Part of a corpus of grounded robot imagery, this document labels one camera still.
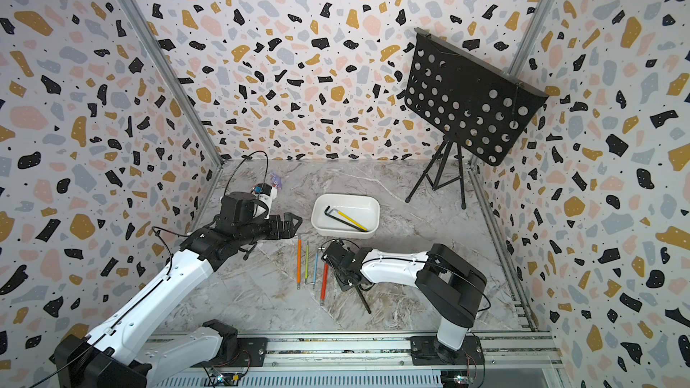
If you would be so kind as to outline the thin dark grey hex key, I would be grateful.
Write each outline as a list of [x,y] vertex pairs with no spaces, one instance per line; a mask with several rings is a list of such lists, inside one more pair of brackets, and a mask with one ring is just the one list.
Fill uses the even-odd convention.
[[353,224],[351,224],[350,222],[348,222],[346,219],[344,219],[343,217],[341,217],[341,216],[336,212],[336,209],[337,209],[337,208],[334,208],[334,207],[332,207],[332,206],[327,206],[326,209],[325,209],[325,215],[326,215],[327,217],[329,217],[330,219],[332,219],[332,220],[335,220],[335,221],[337,221],[337,222],[339,222],[339,223],[341,223],[341,224],[344,224],[344,225],[346,225],[346,226],[348,226],[348,227],[351,227],[351,228],[353,228],[353,229],[355,229],[355,230],[357,230],[357,231],[360,231],[356,226],[354,226]]

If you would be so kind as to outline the large black hex key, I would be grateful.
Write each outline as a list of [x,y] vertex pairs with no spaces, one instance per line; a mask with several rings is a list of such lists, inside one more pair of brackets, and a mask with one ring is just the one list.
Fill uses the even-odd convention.
[[373,285],[364,286],[364,287],[357,285],[357,287],[356,287],[356,292],[358,294],[358,297],[361,300],[361,302],[363,303],[364,308],[368,314],[372,314],[372,311],[371,311],[371,308],[368,304],[368,301],[365,298],[365,293],[370,291],[370,289],[372,289],[372,287],[373,287]]

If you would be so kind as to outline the yellow sleeved hex key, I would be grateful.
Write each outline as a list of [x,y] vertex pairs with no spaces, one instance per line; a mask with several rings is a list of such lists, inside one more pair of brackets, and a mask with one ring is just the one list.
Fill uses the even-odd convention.
[[346,219],[348,222],[350,222],[351,224],[353,224],[354,226],[356,226],[360,231],[362,231],[362,232],[368,232],[368,228],[365,228],[365,226],[363,226],[363,225],[362,225],[361,223],[359,223],[358,221],[354,220],[352,217],[346,215],[346,214],[343,213],[341,210],[337,210],[337,209],[336,209],[336,212],[337,212],[341,217],[343,217],[344,219]]

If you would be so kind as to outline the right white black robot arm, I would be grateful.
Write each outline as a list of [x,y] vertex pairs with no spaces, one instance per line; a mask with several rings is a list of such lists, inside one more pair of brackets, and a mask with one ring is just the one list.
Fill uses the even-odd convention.
[[429,364],[458,362],[477,315],[491,308],[483,273],[444,244],[433,244],[421,253],[387,253],[359,246],[352,250],[346,244],[346,240],[334,240],[322,256],[341,290],[354,289],[363,296],[382,283],[419,289],[440,315],[440,326],[431,341],[433,351],[414,346],[413,357]]

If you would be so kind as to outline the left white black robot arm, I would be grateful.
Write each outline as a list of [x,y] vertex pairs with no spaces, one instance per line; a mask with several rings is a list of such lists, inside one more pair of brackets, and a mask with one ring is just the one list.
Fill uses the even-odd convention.
[[188,294],[237,254],[260,241],[296,236],[302,217],[271,213],[277,189],[260,183],[221,199],[211,222],[185,235],[170,262],[120,310],[79,338],[55,349],[62,387],[152,387],[191,366],[224,366],[242,353],[237,330],[218,320],[162,346],[146,348],[151,334]]

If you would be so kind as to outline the orange sleeved hex key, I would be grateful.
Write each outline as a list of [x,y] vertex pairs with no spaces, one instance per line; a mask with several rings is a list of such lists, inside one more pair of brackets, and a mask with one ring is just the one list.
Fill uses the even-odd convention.
[[298,246],[296,247],[296,288],[301,289],[302,284],[302,239],[298,234]]

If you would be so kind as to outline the red sleeved hex key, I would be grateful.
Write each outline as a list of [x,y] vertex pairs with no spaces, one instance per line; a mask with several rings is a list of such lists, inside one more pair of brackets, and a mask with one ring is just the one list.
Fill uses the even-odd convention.
[[325,263],[325,265],[323,266],[323,274],[322,274],[322,282],[321,282],[321,290],[320,290],[320,305],[321,306],[325,305],[328,273],[329,273],[329,265],[327,263]]

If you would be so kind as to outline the green sleeved hex key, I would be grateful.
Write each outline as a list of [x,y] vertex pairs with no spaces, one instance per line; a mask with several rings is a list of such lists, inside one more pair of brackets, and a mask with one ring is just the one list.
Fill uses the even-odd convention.
[[308,265],[308,264],[309,264],[309,260],[310,260],[310,250],[309,250],[309,246],[308,246],[307,244],[304,245],[304,248],[305,248],[305,258],[304,258],[304,262],[305,262],[305,265],[304,265],[304,275],[305,275],[305,279],[304,279],[304,284],[307,285],[307,284],[308,284],[308,280],[309,280],[309,265]]

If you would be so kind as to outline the blue sleeved hex key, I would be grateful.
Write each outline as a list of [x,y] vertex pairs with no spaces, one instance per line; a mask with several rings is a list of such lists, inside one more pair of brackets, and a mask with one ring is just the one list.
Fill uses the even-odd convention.
[[316,252],[314,253],[314,281],[313,281],[313,289],[316,290],[316,284],[319,280],[319,263],[320,263],[320,253],[321,250],[323,249],[323,246],[317,246],[316,247]]

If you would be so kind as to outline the white rectangular storage box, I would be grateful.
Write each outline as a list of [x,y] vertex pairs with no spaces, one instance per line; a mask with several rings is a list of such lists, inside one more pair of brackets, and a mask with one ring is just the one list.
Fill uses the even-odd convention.
[[380,221],[380,204],[368,196],[323,194],[314,203],[311,225],[319,235],[370,239]]

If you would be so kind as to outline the small clear purple object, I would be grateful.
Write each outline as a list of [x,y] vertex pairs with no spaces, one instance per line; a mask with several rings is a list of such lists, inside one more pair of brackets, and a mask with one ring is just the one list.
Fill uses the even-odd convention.
[[271,174],[271,184],[273,187],[282,187],[282,180],[278,174]]

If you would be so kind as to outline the black perforated music stand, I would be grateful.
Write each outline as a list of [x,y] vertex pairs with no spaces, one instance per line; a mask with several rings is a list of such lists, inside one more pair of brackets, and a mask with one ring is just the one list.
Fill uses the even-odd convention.
[[549,95],[417,28],[405,106],[443,139],[405,201],[424,181],[465,186],[463,154],[498,166]]

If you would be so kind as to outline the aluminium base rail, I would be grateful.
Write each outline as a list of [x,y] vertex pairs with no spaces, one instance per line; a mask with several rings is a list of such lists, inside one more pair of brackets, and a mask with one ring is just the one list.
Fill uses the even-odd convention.
[[151,387],[568,387],[545,332],[469,333],[449,359],[429,332],[274,332],[236,339],[238,357],[198,363],[210,330],[154,335],[138,354]]

